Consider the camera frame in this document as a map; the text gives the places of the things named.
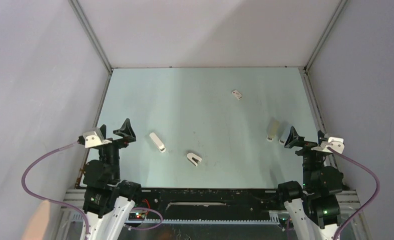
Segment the small white mini stapler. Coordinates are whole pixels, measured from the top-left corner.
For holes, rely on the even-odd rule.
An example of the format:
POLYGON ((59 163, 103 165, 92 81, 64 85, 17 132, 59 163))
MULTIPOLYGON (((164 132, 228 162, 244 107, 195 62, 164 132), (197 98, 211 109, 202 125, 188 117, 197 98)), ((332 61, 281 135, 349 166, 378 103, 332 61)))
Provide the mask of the small white mini stapler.
POLYGON ((200 156, 196 155, 196 154, 193 153, 193 152, 187 153, 186 157, 187 157, 188 161, 189 161, 190 163, 192 163, 192 164, 193 164, 194 166, 196 166, 196 167, 197 167, 197 166, 201 163, 201 161, 202 161, 202 158, 201 158, 200 156))

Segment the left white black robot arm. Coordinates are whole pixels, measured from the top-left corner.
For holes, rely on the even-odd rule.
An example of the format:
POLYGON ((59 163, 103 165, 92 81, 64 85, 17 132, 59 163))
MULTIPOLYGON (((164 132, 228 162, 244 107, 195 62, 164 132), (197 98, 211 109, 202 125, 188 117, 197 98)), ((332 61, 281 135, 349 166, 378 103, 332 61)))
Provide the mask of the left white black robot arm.
POLYGON ((84 223, 81 239, 115 240, 118 238, 127 214, 142 204, 141 185, 122 180, 120 173, 120 149, 136 141, 130 119, 113 133, 118 139, 107 137, 106 125, 96 127, 78 137, 78 143, 86 149, 96 149, 98 159, 85 164, 83 183, 84 223))

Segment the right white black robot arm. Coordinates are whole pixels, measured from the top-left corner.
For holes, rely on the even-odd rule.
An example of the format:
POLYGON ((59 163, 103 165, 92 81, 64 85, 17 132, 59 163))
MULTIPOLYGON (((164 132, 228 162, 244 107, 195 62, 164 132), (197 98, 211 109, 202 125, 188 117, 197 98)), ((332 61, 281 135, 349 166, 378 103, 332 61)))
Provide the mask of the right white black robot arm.
POLYGON ((293 126, 280 140, 285 148, 299 147, 302 157, 302 184, 284 182, 276 189, 276 204, 286 209, 300 240, 333 240, 341 225, 341 212, 336 195, 343 191, 343 173, 324 164, 331 154, 344 150, 342 138, 318 131, 318 141, 306 141, 293 126))

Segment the beige stapler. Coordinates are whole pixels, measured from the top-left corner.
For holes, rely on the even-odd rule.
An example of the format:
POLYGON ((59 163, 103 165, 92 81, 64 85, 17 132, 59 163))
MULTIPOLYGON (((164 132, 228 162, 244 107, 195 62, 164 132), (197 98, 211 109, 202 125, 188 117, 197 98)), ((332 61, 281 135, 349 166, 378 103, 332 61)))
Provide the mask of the beige stapler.
POLYGON ((266 140, 268 142, 272 142, 274 140, 279 126, 280 126, 280 123, 278 120, 276 120, 275 118, 272 118, 270 120, 269 125, 268 125, 268 132, 267 132, 267 136, 266 136, 266 140))

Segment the long white stapler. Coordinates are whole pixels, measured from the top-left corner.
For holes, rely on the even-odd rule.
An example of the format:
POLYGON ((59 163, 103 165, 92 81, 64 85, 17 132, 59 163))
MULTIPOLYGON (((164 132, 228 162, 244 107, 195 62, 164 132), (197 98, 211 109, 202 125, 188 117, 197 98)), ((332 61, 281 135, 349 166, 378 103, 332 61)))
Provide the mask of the long white stapler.
POLYGON ((149 137, 152 140, 153 144, 157 147, 157 149, 161 153, 164 153, 166 151, 166 147, 165 147, 164 143, 160 140, 160 138, 154 132, 151 132, 149 134, 149 137))

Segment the left small circuit board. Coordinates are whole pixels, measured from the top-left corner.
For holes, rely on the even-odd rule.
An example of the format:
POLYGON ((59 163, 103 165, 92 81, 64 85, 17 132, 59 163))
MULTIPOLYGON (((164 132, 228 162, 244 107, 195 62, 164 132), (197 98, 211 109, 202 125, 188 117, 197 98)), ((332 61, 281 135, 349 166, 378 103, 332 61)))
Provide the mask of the left small circuit board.
POLYGON ((128 221, 144 221, 146 216, 146 212, 132 212, 129 214, 128 221))

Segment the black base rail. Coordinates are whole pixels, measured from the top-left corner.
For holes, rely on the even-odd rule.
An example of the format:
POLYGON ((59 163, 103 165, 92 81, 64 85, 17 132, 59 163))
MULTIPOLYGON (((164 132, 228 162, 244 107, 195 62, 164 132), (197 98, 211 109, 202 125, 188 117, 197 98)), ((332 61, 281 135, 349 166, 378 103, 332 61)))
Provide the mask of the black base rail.
POLYGON ((135 211, 149 207, 148 220, 166 222, 270 222, 285 210, 276 189, 143 188, 135 211))

